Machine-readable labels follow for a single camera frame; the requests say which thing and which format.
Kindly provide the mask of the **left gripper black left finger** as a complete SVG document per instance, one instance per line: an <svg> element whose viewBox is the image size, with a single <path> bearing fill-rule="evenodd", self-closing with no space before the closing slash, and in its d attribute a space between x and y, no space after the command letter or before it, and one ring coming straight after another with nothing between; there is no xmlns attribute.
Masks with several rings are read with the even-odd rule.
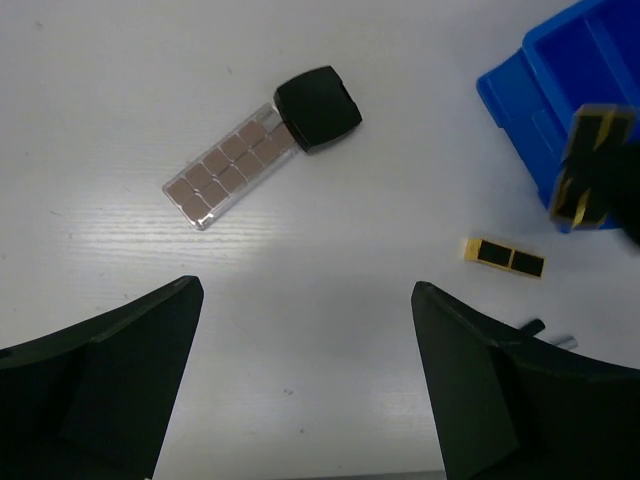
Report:
<svg viewBox="0 0 640 480"><path fill-rule="evenodd" d="M152 478L203 300L183 276L2 349L2 478Z"/></svg>

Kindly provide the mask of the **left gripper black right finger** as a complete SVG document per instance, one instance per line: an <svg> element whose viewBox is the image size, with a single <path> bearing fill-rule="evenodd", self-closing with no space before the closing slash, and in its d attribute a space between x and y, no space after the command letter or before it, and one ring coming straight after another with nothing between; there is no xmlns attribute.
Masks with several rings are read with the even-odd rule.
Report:
<svg viewBox="0 0 640 480"><path fill-rule="evenodd" d="M635 479L639 373L494 320L435 285L411 306L450 479Z"/></svg>

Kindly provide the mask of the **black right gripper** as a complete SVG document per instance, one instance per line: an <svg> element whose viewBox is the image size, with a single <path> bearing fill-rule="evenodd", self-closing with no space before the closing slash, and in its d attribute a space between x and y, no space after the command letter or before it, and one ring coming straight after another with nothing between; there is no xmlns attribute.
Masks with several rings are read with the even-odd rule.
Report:
<svg viewBox="0 0 640 480"><path fill-rule="evenodd" d="M639 249L639 145L603 144L570 155L565 164L579 196L589 192L582 220L592 223L610 216Z"/></svg>

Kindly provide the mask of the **black gold square lipstick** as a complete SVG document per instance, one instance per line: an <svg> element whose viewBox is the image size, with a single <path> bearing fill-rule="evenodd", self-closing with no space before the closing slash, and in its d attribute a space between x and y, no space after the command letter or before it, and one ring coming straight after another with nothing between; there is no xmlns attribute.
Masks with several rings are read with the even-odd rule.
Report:
<svg viewBox="0 0 640 480"><path fill-rule="evenodd" d="M540 256L482 238L467 240L464 259L532 278L541 278L545 266Z"/></svg>

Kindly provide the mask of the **clear nude eyeshadow palette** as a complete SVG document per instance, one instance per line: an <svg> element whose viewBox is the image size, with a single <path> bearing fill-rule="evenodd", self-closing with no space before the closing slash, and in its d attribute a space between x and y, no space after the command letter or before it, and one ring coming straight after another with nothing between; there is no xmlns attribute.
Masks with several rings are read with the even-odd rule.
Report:
<svg viewBox="0 0 640 480"><path fill-rule="evenodd" d="M267 103L167 181L163 192L204 231L299 151L280 112Z"/></svg>

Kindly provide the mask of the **gold capped dark pencil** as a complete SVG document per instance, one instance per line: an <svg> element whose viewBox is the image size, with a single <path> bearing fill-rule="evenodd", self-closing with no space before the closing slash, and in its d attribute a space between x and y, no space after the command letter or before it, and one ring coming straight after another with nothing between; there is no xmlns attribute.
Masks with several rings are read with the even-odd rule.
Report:
<svg viewBox="0 0 640 480"><path fill-rule="evenodd" d="M536 336L540 332L542 332L546 328L545 323L538 318L531 319L524 325L522 325L519 330L526 335Z"/></svg>

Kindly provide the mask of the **red silver lip gloss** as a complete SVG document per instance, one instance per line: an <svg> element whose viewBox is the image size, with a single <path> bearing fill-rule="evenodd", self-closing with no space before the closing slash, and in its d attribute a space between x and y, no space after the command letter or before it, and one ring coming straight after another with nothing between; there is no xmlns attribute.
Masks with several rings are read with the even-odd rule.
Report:
<svg viewBox="0 0 640 480"><path fill-rule="evenodd" d="M564 350L574 350L578 347L577 339L572 335L564 335L550 341L551 345Z"/></svg>

